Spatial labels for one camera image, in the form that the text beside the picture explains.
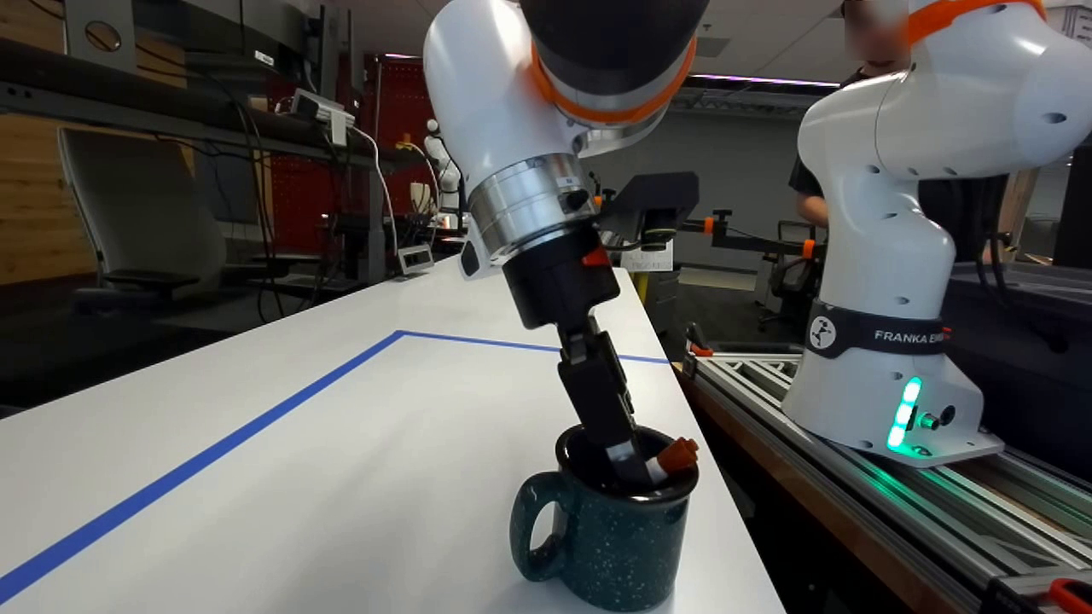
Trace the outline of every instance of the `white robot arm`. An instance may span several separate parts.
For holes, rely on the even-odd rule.
[[[806,428],[903,464],[999,450],[982,392],[946,359],[938,311],[953,237],[916,180],[1042,168],[1092,130],[1092,51],[1038,0],[874,0],[912,67],[810,108],[806,168],[830,199],[830,251],[810,350],[783,400]]]
[[[590,306],[618,298],[580,155],[643,136],[690,75],[706,0],[451,0],[422,39],[477,260],[526,327],[555,324],[580,424],[632,464],[632,400]]]
[[[436,162],[436,207],[451,215],[451,211],[461,207],[461,180],[465,180],[465,174],[451,161],[436,118],[425,121],[422,149]]]

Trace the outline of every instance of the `mug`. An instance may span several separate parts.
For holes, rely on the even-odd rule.
[[[671,440],[635,428],[641,458]],[[686,502],[699,469],[654,487],[628,487],[607,453],[580,428],[555,440],[559,469],[531,473],[510,505],[510,559],[526,578],[564,578],[580,599],[604,609],[643,609],[671,592],[686,532]],[[531,526],[555,505],[551,532],[531,548]]]

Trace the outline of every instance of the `mug handle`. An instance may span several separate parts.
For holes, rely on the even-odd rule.
[[[514,505],[510,505],[510,526],[509,526],[509,543],[510,543],[510,559],[526,578],[550,578],[564,568],[564,540],[566,540],[566,520],[539,547],[531,548],[531,527],[539,511],[555,502],[564,515],[571,515],[571,478],[551,469],[551,473],[531,473],[523,481]]]

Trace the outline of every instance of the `blue tape line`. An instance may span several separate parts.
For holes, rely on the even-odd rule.
[[[259,437],[267,427],[273,427],[275,418],[289,416],[293,409],[300,409],[309,394],[325,392],[326,386],[335,386],[337,379],[344,379],[349,370],[362,369],[364,360],[372,360],[374,354],[390,350],[394,342],[403,339],[422,339],[422,342],[451,342],[451,343],[482,343],[482,348],[514,348],[514,350],[559,350],[559,348],[546,348],[546,343],[518,343],[518,342],[491,342],[491,339],[461,339],[461,334],[430,334],[430,329],[391,329],[386,334],[380,343],[364,348],[362,354],[349,359],[344,364],[337,364],[335,370],[315,379],[309,386],[304,386],[300,392],[293,392],[289,400],[275,403],[273,409],[259,411],[256,418],[250,418],[244,427],[240,427],[236,432],[221,437],[219,444],[204,445],[198,458],[177,464],[171,473],[149,481],[145,487],[132,491],[128,498],[122,498],[120,505],[107,507],[101,515],[95,515],[93,520],[84,520],[82,527],[69,532],[66,540],[57,540],[53,547],[41,548],[38,555],[24,559],[21,566],[13,566],[9,572],[0,575],[0,602],[13,599],[18,592],[24,592],[27,586],[33,586],[38,578],[45,578],[47,572],[53,572],[57,566],[66,566],[69,559],[75,559],[82,548],[95,547],[101,534],[108,534],[113,527],[126,526],[132,515],[141,515],[144,507],[149,507],[154,502],[161,502],[163,493],[171,493],[174,487],[180,487],[185,481],[190,481],[193,473],[207,469],[213,460],[221,460],[224,453],[232,453],[236,445],[241,445],[244,440]],[[665,359],[651,359],[651,354],[620,354],[623,360],[651,360],[651,364],[665,364]]]

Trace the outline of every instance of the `cable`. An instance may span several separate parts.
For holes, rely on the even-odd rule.
[[[29,7],[38,7],[41,14],[53,17],[53,19],[66,19],[66,14],[62,14],[62,11],[45,7],[41,0],[27,0],[27,2],[29,2]]]
[[[359,125],[350,125],[350,134],[359,134],[372,148],[372,170],[374,170],[374,180],[381,186],[381,200],[386,200],[386,215],[390,215],[390,244],[394,248],[394,260],[399,260],[399,251],[403,251],[399,223],[394,223],[394,203],[390,199],[390,186],[386,186],[386,178],[381,178],[381,168],[380,168],[380,142]]]
[[[436,180],[436,170],[432,170],[432,155],[430,155],[425,149],[421,149],[421,142],[409,142],[409,149],[417,149],[417,155],[421,155],[422,168],[430,170],[432,199],[440,200],[440,180]]]
[[[1032,318],[1027,318],[1012,300],[1009,300],[1009,286],[1002,278],[1002,267],[999,267],[999,234],[990,232],[987,234],[990,244],[990,274],[993,274],[993,286],[987,278],[987,262],[982,254],[974,254],[974,275],[979,286],[993,298],[993,304],[1012,318],[1023,329],[1031,329],[1032,339],[1042,339],[1047,343],[1047,350],[1064,354],[1069,350],[1069,339],[1056,329],[1042,327]]]

